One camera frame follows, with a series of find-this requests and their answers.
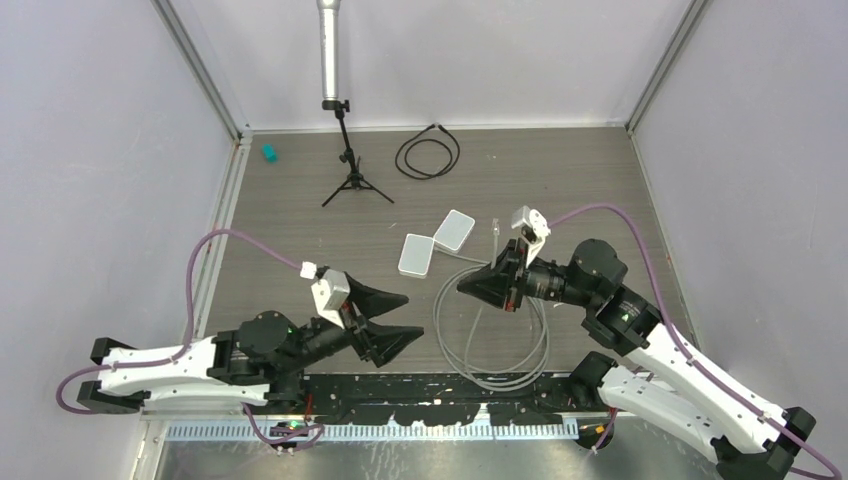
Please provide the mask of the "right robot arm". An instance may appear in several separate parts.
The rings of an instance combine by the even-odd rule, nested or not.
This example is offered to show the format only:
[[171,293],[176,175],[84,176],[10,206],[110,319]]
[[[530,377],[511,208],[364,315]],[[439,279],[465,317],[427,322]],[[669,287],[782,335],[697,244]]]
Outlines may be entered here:
[[607,242],[582,241],[567,264],[530,256],[511,240],[495,264],[462,277],[457,289],[514,311],[526,298],[584,309],[581,325],[602,347],[659,375],[662,388],[592,351],[573,370],[571,397],[584,410],[602,404],[628,411],[685,442],[723,479],[784,479],[815,418],[801,407],[767,401],[701,355],[660,311],[624,285],[626,265]]

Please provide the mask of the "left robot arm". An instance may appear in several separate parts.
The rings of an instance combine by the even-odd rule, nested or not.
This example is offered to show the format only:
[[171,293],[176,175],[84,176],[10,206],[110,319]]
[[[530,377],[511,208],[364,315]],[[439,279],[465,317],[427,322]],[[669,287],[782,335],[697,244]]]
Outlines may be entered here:
[[186,345],[142,350],[99,338],[90,356],[97,376],[81,383],[77,402],[95,414],[243,405],[255,414],[293,414],[308,403],[308,367],[345,349],[383,367],[424,333],[417,326],[376,323],[408,297],[366,286],[346,272],[320,268],[310,291],[316,314],[302,325],[266,310]]

